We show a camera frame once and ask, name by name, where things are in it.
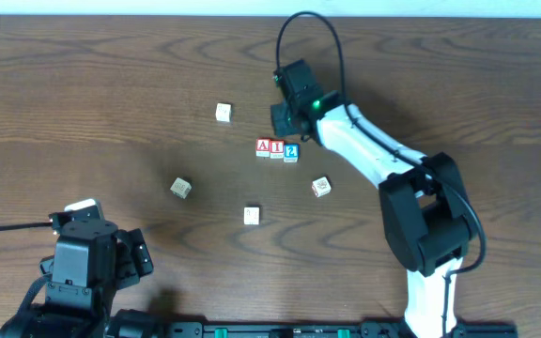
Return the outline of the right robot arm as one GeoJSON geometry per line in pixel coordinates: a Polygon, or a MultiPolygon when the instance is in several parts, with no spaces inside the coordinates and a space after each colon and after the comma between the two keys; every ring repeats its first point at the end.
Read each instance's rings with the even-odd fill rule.
{"type": "Polygon", "coordinates": [[[487,251],[454,160],[402,145],[335,91],[303,105],[284,100],[270,119],[276,135],[313,138],[378,189],[385,238],[407,271],[405,323],[417,337],[451,336],[456,277],[477,269],[487,251]]]}

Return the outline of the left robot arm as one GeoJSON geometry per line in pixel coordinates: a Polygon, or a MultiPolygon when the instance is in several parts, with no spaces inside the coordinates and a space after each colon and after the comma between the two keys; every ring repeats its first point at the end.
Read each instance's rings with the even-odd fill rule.
{"type": "Polygon", "coordinates": [[[163,337],[163,324],[151,315],[112,314],[116,292],[154,270],[142,231],[119,229],[96,206],[50,219],[58,234],[54,255],[41,260],[41,276],[0,337],[163,337]]]}

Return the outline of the red letter A block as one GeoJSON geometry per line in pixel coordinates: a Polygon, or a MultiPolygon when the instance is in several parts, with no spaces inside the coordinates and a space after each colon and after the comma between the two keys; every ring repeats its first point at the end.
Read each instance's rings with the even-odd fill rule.
{"type": "Polygon", "coordinates": [[[268,158],[271,155],[271,140],[269,138],[257,138],[255,142],[255,154],[257,157],[268,158]]]}

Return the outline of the red letter I block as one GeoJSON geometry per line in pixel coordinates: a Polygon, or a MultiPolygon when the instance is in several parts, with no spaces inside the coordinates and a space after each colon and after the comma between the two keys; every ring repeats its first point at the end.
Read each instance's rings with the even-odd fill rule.
{"type": "Polygon", "coordinates": [[[270,158],[282,159],[285,155],[285,142],[283,140],[270,140],[270,158]]]}

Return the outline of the blue number 2 block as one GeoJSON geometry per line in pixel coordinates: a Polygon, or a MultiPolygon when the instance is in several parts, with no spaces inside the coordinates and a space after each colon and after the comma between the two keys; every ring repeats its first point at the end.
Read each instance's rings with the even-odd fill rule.
{"type": "Polygon", "coordinates": [[[300,146],[298,144],[285,144],[283,160],[286,163],[297,162],[300,158],[300,146]]]}

